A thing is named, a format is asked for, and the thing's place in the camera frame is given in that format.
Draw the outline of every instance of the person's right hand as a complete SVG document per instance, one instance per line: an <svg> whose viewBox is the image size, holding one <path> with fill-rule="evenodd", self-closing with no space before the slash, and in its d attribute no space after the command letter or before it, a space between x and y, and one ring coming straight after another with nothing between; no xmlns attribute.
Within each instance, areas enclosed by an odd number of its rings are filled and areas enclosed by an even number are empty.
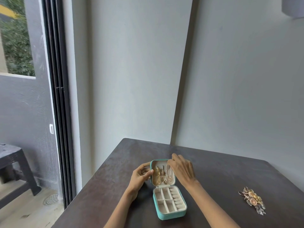
<svg viewBox="0 0 304 228"><path fill-rule="evenodd" d="M168 165L185 188L196 181L192 163L183 156L173 153L172 159L168 160Z"/></svg>

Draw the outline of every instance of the white wall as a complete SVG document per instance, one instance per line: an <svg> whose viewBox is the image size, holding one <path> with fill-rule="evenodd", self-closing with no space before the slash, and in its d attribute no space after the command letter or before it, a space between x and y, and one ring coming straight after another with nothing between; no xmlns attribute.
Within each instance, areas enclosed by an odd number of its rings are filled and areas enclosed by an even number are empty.
<svg viewBox="0 0 304 228"><path fill-rule="evenodd" d="M92 0L93 170L125 137L170 143L192 0Z"/></svg>
<svg viewBox="0 0 304 228"><path fill-rule="evenodd" d="M177 145L266 160L304 190L303 39L281 0L203 0Z"/></svg>
<svg viewBox="0 0 304 228"><path fill-rule="evenodd" d="M92 176L86 0L63 0L76 191Z"/></svg>

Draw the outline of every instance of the teal jewelry box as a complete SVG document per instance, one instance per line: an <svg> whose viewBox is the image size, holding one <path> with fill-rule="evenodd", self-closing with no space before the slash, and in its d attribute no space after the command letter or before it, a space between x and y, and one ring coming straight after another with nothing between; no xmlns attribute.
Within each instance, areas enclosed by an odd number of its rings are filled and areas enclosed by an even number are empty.
<svg viewBox="0 0 304 228"><path fill-rule="evenodd" d="M187 204L175 186L176 177L172 169L167 166L168 159L153 160L150 169L154 169L151 184L155 186L153 199L158 218L167 220L179 218L186 214Z"/></svg>

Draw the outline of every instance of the dark bench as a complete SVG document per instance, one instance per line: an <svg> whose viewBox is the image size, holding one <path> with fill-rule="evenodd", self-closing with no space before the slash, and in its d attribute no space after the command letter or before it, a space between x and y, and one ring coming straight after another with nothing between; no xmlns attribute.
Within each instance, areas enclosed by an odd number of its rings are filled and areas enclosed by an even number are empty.
<svg viewBox="0 0 304 228"><path fill-rule="evenodd" d="M14 162L19 163L26 183L2 198L0 200L0 209L5 207L8 203L28 189L32 190L34 196L41 191L41 188L36 184L23 150L20 147L0 143L0 169L12 169L12 164Z"/></svg>

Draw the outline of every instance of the dark wooden table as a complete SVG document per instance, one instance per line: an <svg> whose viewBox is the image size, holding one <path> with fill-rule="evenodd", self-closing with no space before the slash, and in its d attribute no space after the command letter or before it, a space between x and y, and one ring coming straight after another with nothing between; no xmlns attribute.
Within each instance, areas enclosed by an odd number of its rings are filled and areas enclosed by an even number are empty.
<svg viewBox="0 0 304 228"><path fill-rule="evenodd" d="M192 161L196 177L210 196L240 227L304 227L304 193L266 161L123 139L84 186L53 227L103 227L128 186L132 171L153 159L182 154ZM130 207L126 227L210 227L192 197L177 181L188 205L182 218L161 221L153 186L143 185ZM266 215L257 214L238 194L245 186L263 199Z"/></svg>

